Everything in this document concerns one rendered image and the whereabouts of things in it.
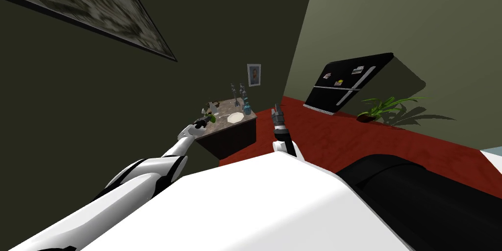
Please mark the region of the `green potted plant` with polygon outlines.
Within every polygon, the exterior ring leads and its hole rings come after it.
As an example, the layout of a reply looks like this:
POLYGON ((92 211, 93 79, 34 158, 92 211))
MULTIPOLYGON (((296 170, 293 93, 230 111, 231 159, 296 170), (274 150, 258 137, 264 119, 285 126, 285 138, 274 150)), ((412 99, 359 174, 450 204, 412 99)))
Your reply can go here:
POLYGON ((360 123, 369 123, 372 121, 377 121, 382 113, 392 112, 392 111, 404 111, 404 107, 398 108, 405 101, 417 102, 419 99, 424 99, 425 97, 411 97, 405 99, 396 99, 395 97, 390 97, 386 100, 380 100, 377 98, 365 99, 362 102, 371 104, 372 107, 365 112, 361 112, 357 115, 356 120, 360 123))

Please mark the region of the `black fridge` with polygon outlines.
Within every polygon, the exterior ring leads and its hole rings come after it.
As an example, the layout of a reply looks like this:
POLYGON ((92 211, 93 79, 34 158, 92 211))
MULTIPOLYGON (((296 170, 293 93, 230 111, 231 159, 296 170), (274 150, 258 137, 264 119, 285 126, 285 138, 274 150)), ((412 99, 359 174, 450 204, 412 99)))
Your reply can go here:
POLYGON ((303 106, 334 115, 393 58, 389 52, 328 63, 303 106))

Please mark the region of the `large framed painting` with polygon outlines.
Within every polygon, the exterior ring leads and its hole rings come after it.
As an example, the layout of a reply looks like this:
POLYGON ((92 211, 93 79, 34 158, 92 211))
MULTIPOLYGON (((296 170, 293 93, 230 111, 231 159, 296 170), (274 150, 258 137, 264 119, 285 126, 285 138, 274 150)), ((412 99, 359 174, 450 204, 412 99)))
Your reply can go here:
POLYGON ((175 61, 140 0, 6 0, 175 61))

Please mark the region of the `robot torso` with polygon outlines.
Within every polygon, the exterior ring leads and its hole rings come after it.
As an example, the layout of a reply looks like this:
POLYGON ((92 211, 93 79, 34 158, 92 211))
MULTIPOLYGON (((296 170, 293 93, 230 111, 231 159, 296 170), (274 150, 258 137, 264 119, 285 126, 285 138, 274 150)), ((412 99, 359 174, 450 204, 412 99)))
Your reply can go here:
POLYGON ((82 251, 413 251, 342 179, 284 152, 184 176, 82 251))

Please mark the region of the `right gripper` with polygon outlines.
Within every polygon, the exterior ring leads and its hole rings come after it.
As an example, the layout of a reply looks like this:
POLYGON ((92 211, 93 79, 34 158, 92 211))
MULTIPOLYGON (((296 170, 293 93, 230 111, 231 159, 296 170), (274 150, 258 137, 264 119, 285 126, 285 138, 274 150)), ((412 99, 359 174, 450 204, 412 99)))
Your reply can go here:
POLYGON ((272 121, 274 127, 285 127, 284 114, 279 104, 275 104, 275 107, 272 109, 272 121))

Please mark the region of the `small framed portrait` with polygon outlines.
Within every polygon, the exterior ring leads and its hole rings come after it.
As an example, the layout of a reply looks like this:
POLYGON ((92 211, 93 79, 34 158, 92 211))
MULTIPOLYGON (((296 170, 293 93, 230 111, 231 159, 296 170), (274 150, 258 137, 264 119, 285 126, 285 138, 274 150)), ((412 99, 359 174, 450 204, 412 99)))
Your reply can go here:
POLYGON ((262 65, 260 64, 247 65, 249 87, 261 85, 261 70, 262 65))

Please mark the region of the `dark table with marble top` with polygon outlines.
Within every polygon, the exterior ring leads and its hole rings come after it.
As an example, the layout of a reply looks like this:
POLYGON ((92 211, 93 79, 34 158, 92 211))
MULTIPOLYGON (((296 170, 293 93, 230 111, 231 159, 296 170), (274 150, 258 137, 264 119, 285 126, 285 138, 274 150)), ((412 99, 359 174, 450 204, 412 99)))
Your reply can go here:
POLYGON ((216 158, 223 160, 256 142, 257 115, 254 112, 245 115, 242 108, 234 106, 234 99, 221 101, 218 111, 216 122, 209 123, 204 135, 195 141, 216 158), (242 112, 244 119, 236 124, 228 123, 228 115, 235 112, 242 112))

